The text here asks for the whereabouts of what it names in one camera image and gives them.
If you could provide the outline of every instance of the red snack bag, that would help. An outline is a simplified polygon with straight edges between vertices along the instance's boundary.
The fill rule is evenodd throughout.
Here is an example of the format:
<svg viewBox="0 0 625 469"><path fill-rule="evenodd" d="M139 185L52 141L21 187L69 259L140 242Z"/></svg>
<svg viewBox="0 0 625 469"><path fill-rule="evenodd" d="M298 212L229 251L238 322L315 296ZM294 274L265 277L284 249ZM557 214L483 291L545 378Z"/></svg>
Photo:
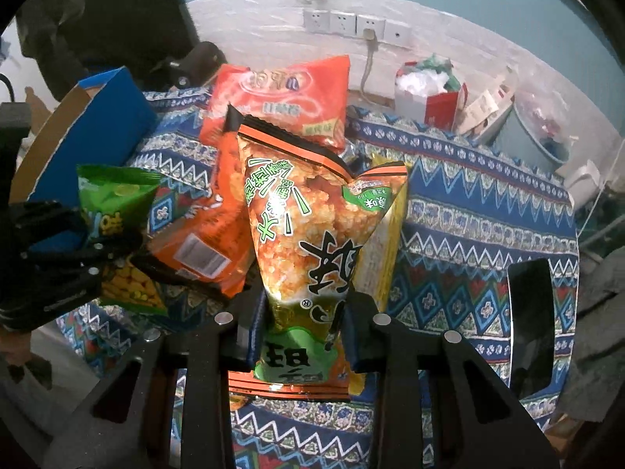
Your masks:
<svg viewBox="0 0 625 469"><path fill-rule="evenodd" d="M148 242L148 250L176 274L218 283L232 297L243 290L254 250L236 132L225 132L218 149L213 195L196 200L184 217Z"/></svg>
<svg viewBox="0 0 625 469"><path fill-rule="evenodd" d="M222 65L200 132L215 145L228 104L340 153L345 148L349 56L254 71Z"/></svg>

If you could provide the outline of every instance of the electrical socket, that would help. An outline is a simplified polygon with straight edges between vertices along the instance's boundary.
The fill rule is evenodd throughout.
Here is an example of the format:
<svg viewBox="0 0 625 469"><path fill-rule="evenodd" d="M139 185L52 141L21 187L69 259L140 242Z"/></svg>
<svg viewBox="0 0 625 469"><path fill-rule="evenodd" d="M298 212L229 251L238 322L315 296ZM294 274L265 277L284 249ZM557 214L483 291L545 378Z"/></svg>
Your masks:
<svg viewBox="0 0 625 469"><path fill-rule="evenodd" d="M314 34L330 33L330 11L304 9L304 28Z"/></svg>
<svg viewBox="0 0 625 469"><path fill-rule="evenodd" d="M332 10L330 12L330 33L355 37L355 13Z"/></svg>
<svg viewBox="0 0 625 469"><path fill-rule="evenodd" d="M413 30L406 23L400 21L386 20L384 27L383 42L410 48L413 41Z"/></svg>
<svg viewBox="0 0 625 469"><path fill-rule="evenodd" d="M367 28L372 29L376 33L376 39L382 40L384 36L384 25L386 19L375 17L373 15L358 14L356 16L355 31L356 37L363 37Z"/></svg>

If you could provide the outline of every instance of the metal bolt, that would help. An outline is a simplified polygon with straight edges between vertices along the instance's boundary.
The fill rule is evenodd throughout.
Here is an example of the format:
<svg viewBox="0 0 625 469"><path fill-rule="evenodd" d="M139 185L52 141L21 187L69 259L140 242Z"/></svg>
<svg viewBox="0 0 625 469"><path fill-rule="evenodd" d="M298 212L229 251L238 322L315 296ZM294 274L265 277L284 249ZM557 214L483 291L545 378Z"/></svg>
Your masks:
<svg viewBox="0 0 625 469"><path fill-rule="evenodd" d="M228 324L234 320L234 316L230 312L220 312L215 316L215 322L220 326Z"/></svg>
<svg viewBox="0 0 625 469"><path fill-rule="evenodd" d="M391 324L391 316L388 314L376 314L373 316L373 322L378 326L386 326L387 324Z"/></svg>
<svg viewBox="0 0 625 469"><path fill-rule="evenodd" d="M463 339L462 335L452 329L446 331L443 337L445 337L445 340L448 341L450 344L457 344Z"/></svg>
<svg viewBox="0 0 625 469"><path fill-rule="evenodd" d="M143 340L146 342L154 342L161 336L161 331L158 328L150 328L143 332Z"/></svg>

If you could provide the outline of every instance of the barcode label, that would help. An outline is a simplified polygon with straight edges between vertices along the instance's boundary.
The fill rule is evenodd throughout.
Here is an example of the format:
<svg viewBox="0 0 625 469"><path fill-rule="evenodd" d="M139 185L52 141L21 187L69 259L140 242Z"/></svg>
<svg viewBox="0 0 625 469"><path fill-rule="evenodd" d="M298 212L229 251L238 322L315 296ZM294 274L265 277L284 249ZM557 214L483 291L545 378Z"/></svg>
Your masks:
<svg viewBox="0 0 625 469"><path fill-rule="evenodd" d="M180 246L174 259L210 279L219 275L230 260L191 233Z"/></svg>

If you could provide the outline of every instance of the snack image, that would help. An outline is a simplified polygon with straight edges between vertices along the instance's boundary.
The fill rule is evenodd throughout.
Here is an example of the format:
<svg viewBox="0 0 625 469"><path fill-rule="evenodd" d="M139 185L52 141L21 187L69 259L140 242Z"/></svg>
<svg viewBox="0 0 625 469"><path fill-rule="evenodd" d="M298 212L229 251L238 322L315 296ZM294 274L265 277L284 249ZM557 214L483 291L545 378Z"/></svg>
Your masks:
<svg viewBox="0 0 625 469"><path fill-rule="evenodd" d="M325 381L357 255L404 185L403 163L353 179L334 153L247 116L238 134L252 239L273 326L255 375Z"/></svg>
<svg viewBox="0 0 625 469"><path fill-rule="evenodd" d="M222 65L200 140L216 145L231 104L339 153L345 148L348 82L349 56L260 71Z"/></svg>
<svg viewBox="0 0 625 469"><path fill-rule="evenodd" d="M113 236L125 229L144 231L161 175L135 167L78 166L80 206L90 238ZM167 314L156 285L129 261L107 266L100 304L115 304L148 314Z"/></svg>
<svg viewBox="0 0 625 469"><path fill-rule="evenodd" d="M101 304L131 303L131 310L149 314L166 314L167 309L155 284L141 270L135 268L129 258L120 266L108 266L102 280Z"/></svg>
<svg viewBox="0 0 625 469"><path fill-rule="evenodd" d="M225 132L211 180L211 197L197 199L189 211L148 242L148 251L176 274L218 283L232 297L243 290L254 261L243 175L235 132Z"/></svg>

